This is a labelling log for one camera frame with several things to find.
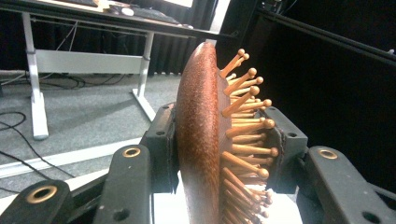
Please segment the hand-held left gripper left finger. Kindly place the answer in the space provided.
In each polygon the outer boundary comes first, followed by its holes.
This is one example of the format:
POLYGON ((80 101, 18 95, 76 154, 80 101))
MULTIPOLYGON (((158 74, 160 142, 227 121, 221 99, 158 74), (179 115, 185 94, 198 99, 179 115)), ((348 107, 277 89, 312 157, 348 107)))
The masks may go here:
POLYGON ((149 150, 153 193, 177 191, 179 166, 174 118, 174 103, 161 106, 141 140, 149 150))

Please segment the black metal rail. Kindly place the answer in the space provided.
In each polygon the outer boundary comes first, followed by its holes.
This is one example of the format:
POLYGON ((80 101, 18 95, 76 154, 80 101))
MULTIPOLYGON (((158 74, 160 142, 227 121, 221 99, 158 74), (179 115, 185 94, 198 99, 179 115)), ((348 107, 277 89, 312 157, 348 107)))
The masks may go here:
POLYGON ((388 51, 368 46, 359 41, 355 41, 341 35, 336 35, 334 33, 319 29, 318 27, 306 24, 304 22, 296 21, 294 19, 290 19, 286 16, 276 14, 271 11, 260 10, 259 14, 269 21, 274 21, 294 30, 303 32, 308 35, 312 35, 321 40, 328 41, 344 49, 349 49, 359 54, 362 54, 363 56, 375 59, 377 61, 380 61, 381 63, 396 67, 396 55, 391 54, 388 51))

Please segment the black keyboard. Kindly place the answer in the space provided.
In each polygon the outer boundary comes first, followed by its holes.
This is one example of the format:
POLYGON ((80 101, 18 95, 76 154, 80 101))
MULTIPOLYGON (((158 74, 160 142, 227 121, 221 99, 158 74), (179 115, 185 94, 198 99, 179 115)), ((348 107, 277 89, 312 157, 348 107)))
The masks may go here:
POLYGON ((153 21, 161 21, 167 22, 172 24, 178 24, 178 21, 174 18, 163 14, 161 11, 151 9, 151 8, 140 8, 140 7, 133 7, 132 11, 134 15, 139 18, 153 20, 153 21))

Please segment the white-legged office desk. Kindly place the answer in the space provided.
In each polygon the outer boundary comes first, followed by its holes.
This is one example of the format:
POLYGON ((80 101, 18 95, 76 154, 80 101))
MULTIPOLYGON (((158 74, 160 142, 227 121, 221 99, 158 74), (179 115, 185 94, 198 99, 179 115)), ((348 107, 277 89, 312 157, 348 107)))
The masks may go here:
POLYGON ((40 90, 39 77, 44 73, 77 74, 138 74, 138 87, 133 89, 134 98, 150 120, 155 112, 145 98, 146 81, 149 72, 149 57, 155 35, 193 37, 211 40, 228 40, 232 35, 191 29, 161 21, 151 21, 133 16, 105 13, 106 0, 97 0, 97 7, 78 6, 58 0, 0 0, 0 10, 21 13, 29 77, 32 87, 32 127, 35 140, 49 137, 45 99, 40 90), (73 50, 37 49, 34 44, 31 17, 33 15, 50 19, 74 21, 86 24, 90 29, 101 26, 126 31, 141 32, 146 38, 141 56, 127 56, 102 53, 75 52, 73 50))

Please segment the black curtain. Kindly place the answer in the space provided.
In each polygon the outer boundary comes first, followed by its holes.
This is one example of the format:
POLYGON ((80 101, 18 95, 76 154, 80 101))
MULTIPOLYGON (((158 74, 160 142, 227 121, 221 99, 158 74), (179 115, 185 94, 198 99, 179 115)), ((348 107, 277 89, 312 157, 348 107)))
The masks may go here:
MULTIPOLYGON (((117 32, 98 31, 49 22, 32 25, 39 49, 73 50, 90 53, 138 55, 144 51, 145 38, 117 32)), ((151 49, 148 72, 180 73, 200 39, 157 35, 151 49)), ((0 11, 0 70, 26 70, 25 40, 21 14, 0 11)))

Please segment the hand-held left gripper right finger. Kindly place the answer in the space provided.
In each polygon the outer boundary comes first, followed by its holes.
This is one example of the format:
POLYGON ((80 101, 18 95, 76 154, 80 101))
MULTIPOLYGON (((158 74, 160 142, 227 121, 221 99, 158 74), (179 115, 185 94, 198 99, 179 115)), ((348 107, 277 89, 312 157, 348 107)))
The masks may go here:
POLYGON ((301 171, 299 159, 307 150, 308 137, 276 107, 267 108, 263 114, 276 124, 266 132, 264 146, 278 149, 267 187, 277 193, 293 194, 297 188, 297 174, 301 171))

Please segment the wooden paddle hairbrush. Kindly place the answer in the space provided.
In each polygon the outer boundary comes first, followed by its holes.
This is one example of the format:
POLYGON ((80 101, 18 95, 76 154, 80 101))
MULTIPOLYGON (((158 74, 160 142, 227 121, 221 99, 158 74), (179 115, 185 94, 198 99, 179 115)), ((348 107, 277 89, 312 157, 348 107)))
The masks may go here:
POLYGON ((263 224, 272 204, 266 184, 279 155, 266 147, 271 106, 258 95, 262 77, 250 68, 233 70, 248 59, 240 49, 217 66, 213 44, 200 44, 182 73, 175 112, 177 151, 190 224, 263 224))

